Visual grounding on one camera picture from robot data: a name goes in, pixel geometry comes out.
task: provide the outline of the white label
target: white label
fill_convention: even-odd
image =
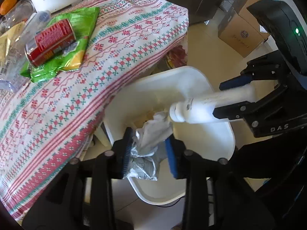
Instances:
[[[260,32],[261,33],[267,33],[266,29],[263,26],[261,26],[261,25],[259,25],[259,26],[260,26]]]

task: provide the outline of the patterned tablecloth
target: patterned tablecloth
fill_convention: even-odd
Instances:
[[[188,10],[165,0],[84,0],[66,11],[93,6],[100,13],[79,70],[0,92],[0,199],[16,220],[82,151],[114,95],[188,29]]]

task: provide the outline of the red can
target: red can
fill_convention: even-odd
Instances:
[[[25,46],[28,61],[38,67],[56,53],[76,41],[73,27],[68,19],[63,19],[39,32]]]

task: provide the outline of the brown cardboard piece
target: brown cardboard piece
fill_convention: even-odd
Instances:
[[[239,16],[246,20],[259,34],[261,34],[263,39],[267,39],[270,34],[260,32],[260,25],[257,19],[246,9],[248,6],[258,1],[260,0],[235,0],[232,6]]]
[[[221,21],[218,36],[243,57],[248,56],[264,40],[234,9],[229,10]]]

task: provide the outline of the white bottle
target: white bottle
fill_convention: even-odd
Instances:
[[[256,100],[254,87],[247,84],[188,99],[184,102],[173,103],[169,109],[169,116],[174,122],[210,123],[225,121],[213,116],[214,108],[242,101],[255,102]]]

